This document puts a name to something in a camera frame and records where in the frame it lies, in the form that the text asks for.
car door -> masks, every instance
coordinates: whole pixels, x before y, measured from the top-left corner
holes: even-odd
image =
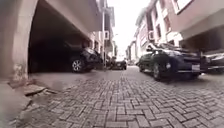
[[[145,65],[145,68],[147,69],[150,69],[150,65],[152,63],[152,59],[151,59],[152,55],[153,55],[153,52],[150,51],[150,52],[147,52],[147,54],[144,57],[144,65]]]

sky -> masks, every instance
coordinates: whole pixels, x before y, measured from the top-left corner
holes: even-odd
[[[141,10],[150,0],[108,0],[108,5],[115,10],[114,40],[118,51],[125,53],[127,46],[134,39],[136,20]]]

concrete ceiling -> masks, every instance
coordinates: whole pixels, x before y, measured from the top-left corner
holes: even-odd
[[[43,1],[38,3],[32,23],[30,42],[38,42],[45,38],[70,38],[77,35],[81,36],[80,32],[47,3]]]

sidewalk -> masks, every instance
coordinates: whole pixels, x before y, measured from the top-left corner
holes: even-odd
[[[7,81],[0,81],[0,127],[8,128],[5,125],[13,121],[29,102],[29,98],[14,91]]]

brick pavement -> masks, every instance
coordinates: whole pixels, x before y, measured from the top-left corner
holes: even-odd
[[[26,111],[17,127],[224,128],[221,81],[165,84],[129,68],[69,82],[71,88],[62,93],[34,97],[38,107]]]

